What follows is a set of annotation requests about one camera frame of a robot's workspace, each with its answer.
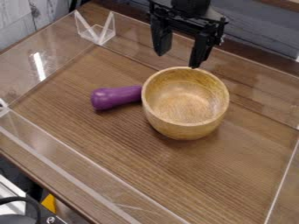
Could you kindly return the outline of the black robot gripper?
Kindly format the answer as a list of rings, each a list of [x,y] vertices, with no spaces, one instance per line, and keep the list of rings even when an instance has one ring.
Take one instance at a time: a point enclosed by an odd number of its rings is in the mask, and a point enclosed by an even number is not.
[[[172,47],[172,30],[194,36],[189,67],[201,65],[210,48],[222,42],[228,19],[210,7],[210,0],[148,0],[153,50],[162,56]]]

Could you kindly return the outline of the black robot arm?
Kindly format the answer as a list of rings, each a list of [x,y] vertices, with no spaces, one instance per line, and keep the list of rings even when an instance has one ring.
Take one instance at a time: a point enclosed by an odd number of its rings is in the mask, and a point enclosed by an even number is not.
[[[224,41],[226,18],[210,8],[210,0],[148,0],[153,50],[158,56],[172,49],[173,31],[193,37],[189,65],[197,68],[213,46]]]

